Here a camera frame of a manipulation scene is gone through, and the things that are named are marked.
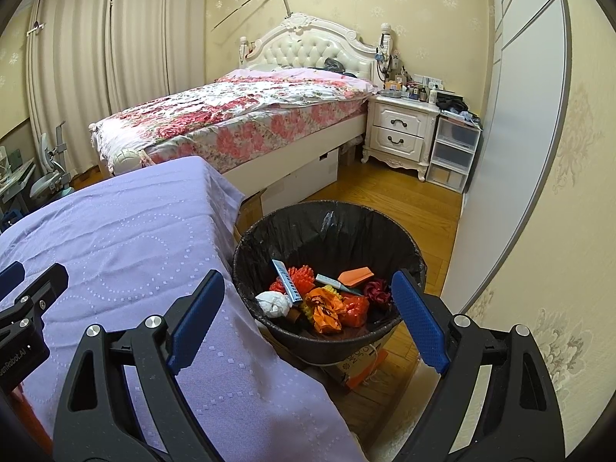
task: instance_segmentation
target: bottle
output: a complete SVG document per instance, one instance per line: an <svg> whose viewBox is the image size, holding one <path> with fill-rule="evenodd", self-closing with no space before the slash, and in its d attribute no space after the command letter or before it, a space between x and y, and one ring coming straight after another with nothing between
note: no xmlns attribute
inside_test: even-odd
<svg viewBox="0 0 616 462"><path fill-rule="evenodd" d="M436 105L436 96L439 94L439 91L436 89L430 90L430 97L427 99L428 104L432 104L432 106Z"/></svg>

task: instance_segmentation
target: trash can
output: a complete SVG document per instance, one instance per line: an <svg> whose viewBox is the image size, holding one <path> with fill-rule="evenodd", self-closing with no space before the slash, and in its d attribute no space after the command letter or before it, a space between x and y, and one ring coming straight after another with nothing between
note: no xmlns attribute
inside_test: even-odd
<svg viewBox="0 0 616 462"><path fill-rule="evenodd" d="M233 256L233 284L250 313L272 336L307 363L338 363L389 333L402 318L391 305L367 323L367 334L336 340L299 335L284 318L270 320L255 297L276 279L272 259L287 267L309 265L315 275L337 278L346 270L370 267L391 282L406 268L426 285L426 263L411 235L389 217L368 207L340 201L309 201L281 208L256 222L241 237Z"/></svg>

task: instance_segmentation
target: white tufted headboard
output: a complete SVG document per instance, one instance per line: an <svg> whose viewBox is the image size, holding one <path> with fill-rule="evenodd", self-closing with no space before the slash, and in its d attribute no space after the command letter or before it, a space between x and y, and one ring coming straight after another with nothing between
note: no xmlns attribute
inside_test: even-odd
<svg viewBox="0 0 616 462"><path fill-rule="evenodd" d="M383 29L390 29L384 24ZM239 39L240 57L245 36ZM359 78L379 82L375 67L376 48L359 41L352 29L303 13L294 13L255 41L254 50L240 68L257 64L292 67L323 67L332 58L344 64L347 72Z"/></svg>

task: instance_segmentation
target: patterned wallpaper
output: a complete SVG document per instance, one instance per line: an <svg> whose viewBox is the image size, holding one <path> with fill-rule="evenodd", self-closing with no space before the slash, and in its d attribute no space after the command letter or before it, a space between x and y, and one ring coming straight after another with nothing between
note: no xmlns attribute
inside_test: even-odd
<svg viewBox="0 0 616 462"><path fill-rule="evenodd" d="M0 138L28 116L26 95L26 31L30 7L8 23L0 37Z"/></svg>
<svg viewBox="0 0 616 462"><path fill-rule="evenodd" d="M569 104L556 158L537 206L509 257L468 314L478 324L526 324L556 390L571 452L616 389L616 33L595 0L567 0L571 15ZM477 387L485 390L489 375ZM397 436L371 458L389 462L417 422L417 390L400 401ZM482 407L471 401L454 449L468 444Z"/></svg>
<svg viewBox="0 0 616 462"><path fill-rule="evenodd" d="M245 0L208 0L208 31ZM442 78L470 108L484 103L490 27L489 0L289 0L304 12L357 30L375 44L382 22L395 32L407 70ZM254 0L208 36L208 79L237 67L239 37L255 41L285 16L282 0Z"/></svg>

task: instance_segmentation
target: drawer handle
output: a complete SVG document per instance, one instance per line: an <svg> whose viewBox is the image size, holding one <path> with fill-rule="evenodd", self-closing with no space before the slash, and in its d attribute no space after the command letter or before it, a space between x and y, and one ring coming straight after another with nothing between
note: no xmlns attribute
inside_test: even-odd
<svg viewBox="0 0 616 462"><path fill-rule="evenodd" d="M406 124L404 121L402 121L402 120L398 120L398 119L392 120L392 121L390 121L390 123L391 123L392 125L395 125L395 123L396 123L397 121L399 121L400 123L402 123L402 126L403 126L404 128L406 128L406 127L407 127L407 124Z"/></svg>

